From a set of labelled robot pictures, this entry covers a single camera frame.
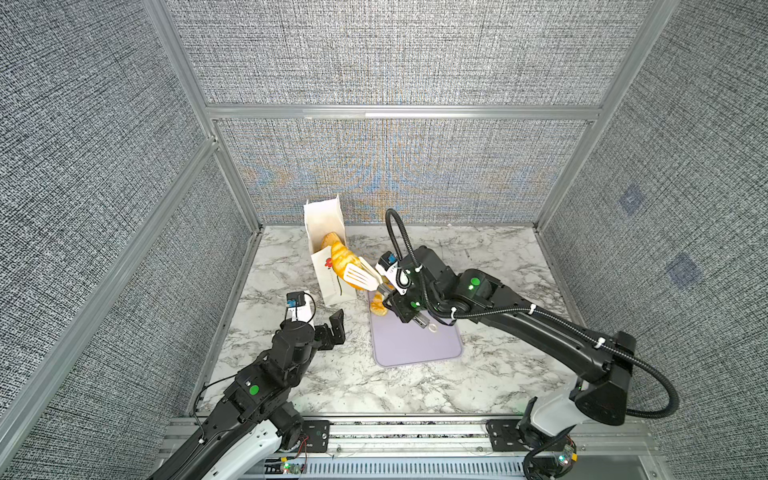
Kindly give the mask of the white paper bag with rose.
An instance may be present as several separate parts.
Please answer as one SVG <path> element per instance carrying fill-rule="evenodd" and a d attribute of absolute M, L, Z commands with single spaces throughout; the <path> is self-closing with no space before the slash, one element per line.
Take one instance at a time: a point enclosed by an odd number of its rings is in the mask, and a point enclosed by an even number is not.
<path fill-rule="evenodd" d="M 335 273 L 332 265 L 332 244 L 324 242 L 328 234 L 335 234 L 342 243 L 346 242 L 339 197 L 305 204 L 304 226 L 323 303 L 333 307 L 355 300 L 357 290 Z"/>

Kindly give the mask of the metal tongs with white tips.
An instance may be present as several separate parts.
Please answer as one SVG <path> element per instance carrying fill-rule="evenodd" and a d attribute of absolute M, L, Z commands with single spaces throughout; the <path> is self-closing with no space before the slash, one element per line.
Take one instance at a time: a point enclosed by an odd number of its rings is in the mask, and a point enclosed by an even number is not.
<path fill-rule="evenodd" d="M 342 279 L 357 289 L 374 292 L 374 294 L 380 292 L 385 298 L 393 289 L 367 262 L 362 258 L 360 261 L 363 269 L 348 265 Z"/>

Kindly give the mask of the croissant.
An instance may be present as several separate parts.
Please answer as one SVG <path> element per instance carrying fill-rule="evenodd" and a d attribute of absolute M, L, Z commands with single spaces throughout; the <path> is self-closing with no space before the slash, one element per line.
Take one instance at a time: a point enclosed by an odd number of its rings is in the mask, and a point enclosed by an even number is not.
<path fill-rule="evenodd" d="M 343 278 L 345 269 L 348 265 L 354 265 L 363 269 L 360 258 L 344 245 L 336 233 L 328 233 L 323 238 L 322 247 L 331 248 L 330 265 L 340 279 Z"/>

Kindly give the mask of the braided bread roll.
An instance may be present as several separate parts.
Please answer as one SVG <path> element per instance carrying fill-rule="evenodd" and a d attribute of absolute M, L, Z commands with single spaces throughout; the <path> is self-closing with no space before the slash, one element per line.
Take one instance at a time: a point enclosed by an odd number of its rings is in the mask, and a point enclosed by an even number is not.
<path fill-rule="evenodd" d="M 388 314 L 389 310 L 384 305 L 384 295 L 380 292 L 376 292 L 369 302 L 370 312 L 379 317 L 384 317 Z"/>

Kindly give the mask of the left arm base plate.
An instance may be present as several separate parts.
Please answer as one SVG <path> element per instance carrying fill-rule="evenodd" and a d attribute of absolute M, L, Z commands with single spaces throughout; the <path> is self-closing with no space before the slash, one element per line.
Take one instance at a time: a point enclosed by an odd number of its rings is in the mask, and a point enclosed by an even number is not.
<path fill-rule="evenodd" d="M 304 420 L 299 430 L 292 430 L 283 438 L 282 450 L 296 455 L 299 450 L 308 453 L 326 453 L 330 441 L 331 422 Z"/>

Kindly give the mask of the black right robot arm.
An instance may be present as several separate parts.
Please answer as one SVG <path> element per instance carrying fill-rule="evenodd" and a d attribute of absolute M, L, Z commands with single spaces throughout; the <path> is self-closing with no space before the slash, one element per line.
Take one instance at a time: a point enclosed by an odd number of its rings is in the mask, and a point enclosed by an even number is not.
<path fill-rule="evenodd" d="M 402 322 L 421 315 L 444 324 L 470 320 L 524 341 L 575 374 L 575 380 L 561 389 L 528 402 L 517 425 L 522 441 L 538 446 L 588 420 L 608 426 L 624 424 L 632 366 L 610 350 L 631 352 L 632 337 L 610 338 L 575 325 L 481 270 L 455 273 L 425 246 L 399 264 L 392 253 L 382 259 L 400 277 L 383 304 Z"/>

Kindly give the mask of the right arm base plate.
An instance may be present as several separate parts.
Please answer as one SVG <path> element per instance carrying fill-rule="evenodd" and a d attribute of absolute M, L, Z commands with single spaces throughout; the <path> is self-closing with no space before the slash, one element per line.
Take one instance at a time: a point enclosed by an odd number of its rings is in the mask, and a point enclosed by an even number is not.
<path fill-rule="evenodd" d="M 560 471 L 575 465 L 577 449 L 569 433 L 559 440 L 555 437 L 585 419 L 574 402 L 564 396 L 534 397 L 521 418 L 488 420 L 485 428 L 494 452 L 552 453 L 552 460 L 531 460 L 531 463 Z"/>

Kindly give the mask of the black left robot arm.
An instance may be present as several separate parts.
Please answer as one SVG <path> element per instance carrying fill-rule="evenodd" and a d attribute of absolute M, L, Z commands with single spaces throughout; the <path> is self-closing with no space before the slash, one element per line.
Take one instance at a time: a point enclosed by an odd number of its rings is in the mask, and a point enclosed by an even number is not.
<path fill-rule="evenodd" d="M 238 479 L 257 463 L 302 443 L 303 418 L 288 400 L 315 354 L 346 340 L 344 311 L 329 324 L 285 320 L 271 347 L 234 376 L 198 430 L 151 479 Z"/>

